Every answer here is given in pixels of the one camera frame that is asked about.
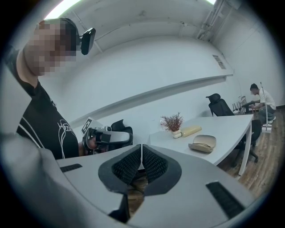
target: white table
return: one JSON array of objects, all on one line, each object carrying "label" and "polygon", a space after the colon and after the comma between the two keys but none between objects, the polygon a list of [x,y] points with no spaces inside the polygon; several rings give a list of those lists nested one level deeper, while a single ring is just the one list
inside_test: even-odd
[{"label": "white table", "polygon": [[[252,114],[194,118],[184,122],[181,128],[198,125],[202,127],[201,131],[178,139],[174,139],[171,132],[159,131],[150,135],[150,143],[153,146],[164,147],[180,153],[200,157],[217,165],[232,152],[246,134],[244,158],[239,171],[239,175],[242,175],[245,171],[250,150],[252,118]],[[216,138],[217,143],[212,153],[197,152],[188,147],[188,144],[193,143],[194,137],[199,134],[212,135]]]}]

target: flower pot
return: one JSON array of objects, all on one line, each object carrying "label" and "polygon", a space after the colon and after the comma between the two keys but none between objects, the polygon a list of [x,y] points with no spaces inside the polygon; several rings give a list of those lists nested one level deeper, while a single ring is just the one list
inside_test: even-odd
[{"label": "flower pot", "polygon": [[171,133],[173,135],[173,138],[180,138],[182,136],[180,129],[177,131],[172,131]]}]

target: gray pants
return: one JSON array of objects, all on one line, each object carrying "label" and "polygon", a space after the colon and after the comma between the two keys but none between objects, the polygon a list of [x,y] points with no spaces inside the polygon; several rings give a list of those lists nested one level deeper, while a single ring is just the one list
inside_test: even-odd
[{"label": "gray pants", "polygon": [[[268,117],[268,121],[271,121],[274,119],[274,112],[275,110],[273,110],[269,105],[267,105],[267,117]],[[261,124],[266,124],[266,108],[265,106],[263,106],[262,108],[259,109],[259,119]]]}]

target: table leg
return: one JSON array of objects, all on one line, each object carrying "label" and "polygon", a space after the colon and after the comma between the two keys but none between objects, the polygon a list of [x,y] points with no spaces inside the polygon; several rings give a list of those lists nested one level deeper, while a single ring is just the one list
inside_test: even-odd
[{"label": "table leg", "polygon": [[244,158],[242,159],[239,175],[243,175],[245,171],[245,166],[248,161],[248,155],[250,150],[250,144],[251,144],[251,123],[248,126],[248,129],[246,131],[246,143],[245,143],[245,149],[244,149]]}]

